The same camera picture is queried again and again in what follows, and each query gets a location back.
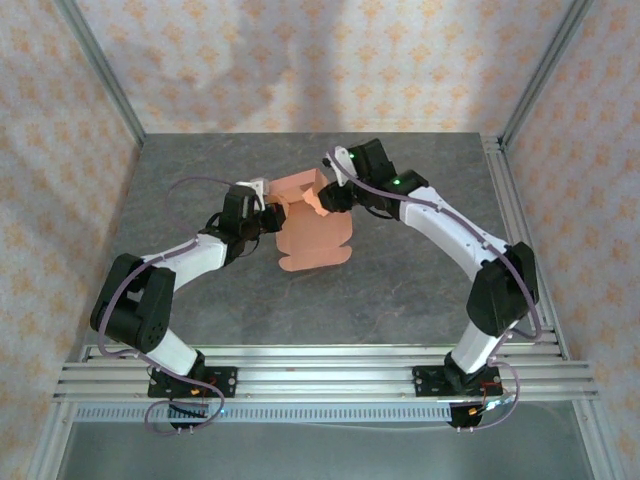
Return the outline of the aluminium frame post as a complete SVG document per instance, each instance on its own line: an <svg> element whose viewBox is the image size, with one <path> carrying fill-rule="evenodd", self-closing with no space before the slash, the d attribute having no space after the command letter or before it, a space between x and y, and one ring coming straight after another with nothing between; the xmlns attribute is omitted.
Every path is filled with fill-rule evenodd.
<svg viewBox="0 0 640 480"><path fill-rule="evenodd" d="M544 90L548 80L562 59L594 0L572 0L560 21L547 48L531 75L516 107L506 123L503 133L497 137L500 150L506 152L527 120L530 112Z"/></svg>
<svg viewBox="0 0 640 480"><path fill-rule="evenodd" d="M129 133L133 136L136 144L142 148L146 140L146 131L77 1L53 0L53 2L78 41L85 58L102 83L107 95L114 103Z"/></svg>

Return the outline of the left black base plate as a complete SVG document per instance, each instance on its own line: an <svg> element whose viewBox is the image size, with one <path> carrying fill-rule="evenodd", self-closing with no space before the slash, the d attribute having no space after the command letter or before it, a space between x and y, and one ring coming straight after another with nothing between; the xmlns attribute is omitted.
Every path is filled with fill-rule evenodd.
<svg viewBox="0 0 640 480"><path fill-rule="evenodd" d="M188 377L197 381L213 385L218 388L225 397L234 398L237 385L238 369L230 366L213 367L199 365L192 369ZM216 393L210 389L196 386L184 380L178 380L158 370L149 371L149 385L147 395L149 398L164 399L191 399L192 389L201 392L199 398L215 397Z"/></svg>

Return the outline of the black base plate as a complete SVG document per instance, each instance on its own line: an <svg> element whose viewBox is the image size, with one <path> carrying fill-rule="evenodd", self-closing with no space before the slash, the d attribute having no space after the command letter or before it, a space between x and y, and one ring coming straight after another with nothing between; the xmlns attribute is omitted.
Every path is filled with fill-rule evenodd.
<svg viewBox="0 0 640 480"><path fill-rule="evenodd" d="M467 374L455 366L423 365L415 366L412 376L417 397L497 397L504 393L496 367L484 366Z"/></svg>
<svg viewBox="0 0 640 480"><path fill-rule="evenodd" d="M237 385L238 369L230 366L213 367L199 365L192 369L188 377L197 381L213 385L218 388L225 397L234 398ZM164 399L191 399L192 389L201 392L199 398L215 397L216 393L210 389L196 386L184 380L178 380L158 370L149 371L149 385L147 395L149 398Z"/></svg>

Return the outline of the slanted aluminium frame strut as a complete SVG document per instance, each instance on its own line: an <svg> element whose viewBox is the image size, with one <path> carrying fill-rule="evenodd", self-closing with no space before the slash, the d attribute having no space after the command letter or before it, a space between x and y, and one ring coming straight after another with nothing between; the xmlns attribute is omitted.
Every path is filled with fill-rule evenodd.
<svg viewBox="0 0 640 480"><path fill-rule="evenodd" d="M602 402L587 399L572 404L594 480L626 480Z"/></svg>
<svg viewBox="0 0 640 480"><path fill-rule="evenodd" d="M76 403L53 403L27 472L27 480L56 480L77 411Z"/></svg>

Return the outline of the aluminium side rail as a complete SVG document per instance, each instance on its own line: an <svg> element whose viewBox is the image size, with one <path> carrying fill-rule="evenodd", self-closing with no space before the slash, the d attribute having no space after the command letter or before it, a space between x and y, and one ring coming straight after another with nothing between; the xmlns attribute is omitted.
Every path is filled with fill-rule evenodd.
<svg viewBox="0 0 640 480"><path fill-rule="evenodd" d="M501 149L499 138L496 136L482 135L481 143L494 185L496 198L508 240L511 243L523 241L531 248L534 248L534 240L531 236L531 232L525 218L517 186L508 164L507 156ZM539 287L539 303L537 305L537 311L541 327L546 333L553 333L555 335L562 359L570 360L571 355L568 351L565 338L559 324L546 278L540 269L539 255L535 254L535 256Z"/></svg>

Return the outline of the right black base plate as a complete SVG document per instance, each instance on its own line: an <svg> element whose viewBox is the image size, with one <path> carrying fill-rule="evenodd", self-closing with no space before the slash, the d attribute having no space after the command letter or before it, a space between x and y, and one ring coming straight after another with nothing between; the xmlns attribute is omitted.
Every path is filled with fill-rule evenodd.
<svg viewBox="0 0 640 480"><path fill-rule="evenodd" d="M504 393L496 367L484 366L467 374L455 366L423 365L415 366L412 376L417 397L497 397Z"/></svg>

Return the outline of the orange paper box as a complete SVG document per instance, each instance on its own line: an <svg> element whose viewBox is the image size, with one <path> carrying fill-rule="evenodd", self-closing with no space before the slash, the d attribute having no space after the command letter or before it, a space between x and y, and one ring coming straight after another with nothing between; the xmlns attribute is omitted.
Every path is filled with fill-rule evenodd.
<svg viewBox="0 0 640 480"><path fill-rule="evenodd" d="M284 254L279 266L295 272L340 265L352 255L347 244L353 235L350 213L323 209L319 192L329 184L318 169L310 169L269 183L267 200L280 204L285 221L276 233L276 246Z"/></svg>

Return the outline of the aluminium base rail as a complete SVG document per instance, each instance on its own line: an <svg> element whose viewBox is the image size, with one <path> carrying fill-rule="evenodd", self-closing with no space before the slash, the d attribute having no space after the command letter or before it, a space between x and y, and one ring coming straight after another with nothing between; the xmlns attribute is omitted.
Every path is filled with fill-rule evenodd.
<svg viewBox="0 0 640 480"><path fill-rule="evenodd" d="M439 365L448 349L422 345L203 346L207 364L234 366L236 400L249 402L409 402L412 369ZM598 397L593 368L568 360L555 343L509 343L502 347L500 377L523 401ZM104 357L94 346L76 363L64 364L54 390L57 401L141 401L148 388L146 365L125 356Z"/></svg>

